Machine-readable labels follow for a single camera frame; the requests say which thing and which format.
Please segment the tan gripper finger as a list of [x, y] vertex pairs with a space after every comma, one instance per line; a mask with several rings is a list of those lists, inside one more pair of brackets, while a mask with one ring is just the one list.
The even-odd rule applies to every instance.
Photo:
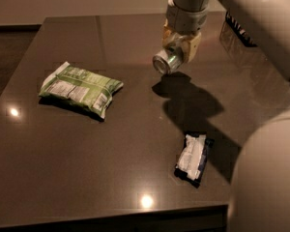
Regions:
[[201, 42], [201, 33], [189, 35], [183, 40], [184, 62], [189, 63], [195, 56]]
[[175, 31], [169, 26], [168, 20], [165, 21], [163, 25], [162, 32], [162, 47], [168, 48], [176, 45]]

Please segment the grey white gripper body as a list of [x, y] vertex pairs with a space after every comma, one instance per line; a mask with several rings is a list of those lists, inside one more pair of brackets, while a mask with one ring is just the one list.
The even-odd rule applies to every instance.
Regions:
[[208, 6], [191, 12], [168, 0], [166, 26], [182, 35], [196, 34], [204, 26], [207, 13]]

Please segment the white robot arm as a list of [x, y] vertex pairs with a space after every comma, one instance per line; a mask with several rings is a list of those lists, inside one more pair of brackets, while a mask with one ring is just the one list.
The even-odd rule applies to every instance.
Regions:
[[[257, 97], [279, 100], [246, 141], [232, 174], [227, 232], [290, 232], [290, 0], [218, 0], [265, 55], [254, 67]], [[169, 0], [163, 39], [197, 34], [209, 0]]]

